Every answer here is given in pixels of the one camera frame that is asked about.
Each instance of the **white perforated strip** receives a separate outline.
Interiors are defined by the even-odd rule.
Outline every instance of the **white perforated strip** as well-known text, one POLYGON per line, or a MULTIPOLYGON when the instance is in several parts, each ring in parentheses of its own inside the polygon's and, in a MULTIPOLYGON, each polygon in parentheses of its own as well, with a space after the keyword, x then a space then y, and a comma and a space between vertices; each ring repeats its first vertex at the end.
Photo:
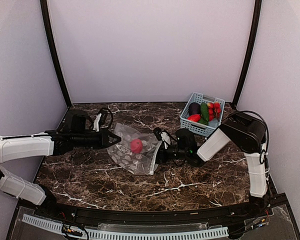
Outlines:
MULTIPOLYGON (((27 214, 23 215, 22 221, 52 233, 62 234, 62 222, 60 221, 41 219, 27 214)), ((81 233, 83 232, 77 227, 71 227, 71 229, 81 233)), ((208 240, 229 236, 227 227, 176 233, 125 233, 99 231, 89 228, 86 228, 86 231, 89 234, 90 240, 208 240)), ((80 239, 87 239, 84 232, 80 239)))

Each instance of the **pink ball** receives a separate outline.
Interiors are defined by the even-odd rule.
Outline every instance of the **pink ball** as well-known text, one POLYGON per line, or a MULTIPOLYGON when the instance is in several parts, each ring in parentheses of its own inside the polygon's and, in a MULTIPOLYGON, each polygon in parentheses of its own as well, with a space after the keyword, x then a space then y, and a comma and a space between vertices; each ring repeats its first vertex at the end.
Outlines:
POLYGON ((143 148, 142 141, 139 138, 132 140, 130 143, 130 148, 134 154, 141 153, 143 148))

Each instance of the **clear plastic bag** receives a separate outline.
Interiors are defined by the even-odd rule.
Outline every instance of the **clear plastic bag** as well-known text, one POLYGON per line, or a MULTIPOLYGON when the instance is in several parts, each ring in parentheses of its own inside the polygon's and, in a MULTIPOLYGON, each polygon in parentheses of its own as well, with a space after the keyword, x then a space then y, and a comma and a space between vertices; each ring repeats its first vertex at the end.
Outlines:
POLYGON ((159 143, 156 136, 120 123, 115 125, 114 134, 121 142, 107 148, 112 160, 134 175, 152 175, 158 167, 154 157, 159 143))

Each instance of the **brown marble surface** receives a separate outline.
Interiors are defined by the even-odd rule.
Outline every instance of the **brown marble surface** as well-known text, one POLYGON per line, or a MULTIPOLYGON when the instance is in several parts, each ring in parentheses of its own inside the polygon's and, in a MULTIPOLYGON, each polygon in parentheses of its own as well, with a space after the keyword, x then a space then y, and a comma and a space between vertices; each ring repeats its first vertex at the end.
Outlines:
MULTIPOLYGON (((172 135, 180 127, 185 103, 75 104, 94 118, 102 107, 114 114, 114 123, 141 133, 155 127, 172 135)), ((226 105, 224 117, 231 112, 226 105)), ((202 136, 196 135, 200 146, 202 136)), ((77 149, 46 157, 36 183, 48 187, 59 203, 120 211, 180 211, 228 206, 248 201, 248 166, 244 154, 229 143, 203 167, 173 162, 159 165, 154 175, 133 175, 118 166, 106 149, 77 149)))

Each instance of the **light blue plastic basket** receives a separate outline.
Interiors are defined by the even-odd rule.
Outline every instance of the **light blue plastic basket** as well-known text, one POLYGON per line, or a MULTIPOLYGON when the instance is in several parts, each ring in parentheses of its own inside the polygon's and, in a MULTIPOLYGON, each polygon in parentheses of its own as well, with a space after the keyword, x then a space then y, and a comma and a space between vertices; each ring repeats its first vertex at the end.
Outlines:
POLYGON ((199 134, 205 137, 208 137, 210 134, 214 132, 214 130, 221 124, 222 116, 224 114, 225 108, 225 100, 216 97, 205 96, 201 93, 194 92, 192 93, 190 100, 187 102, 185 108, 183 109, 180 116, 180 128, 189 129, 191 132, 195 134, 199 134), (198 122, 190 121, 187 118, 189 117, 189 105, 191 103, 220 103, 221 114, 219 121, 217 119, 213 119, 209 122, 209 125, 204 125, 198 122))

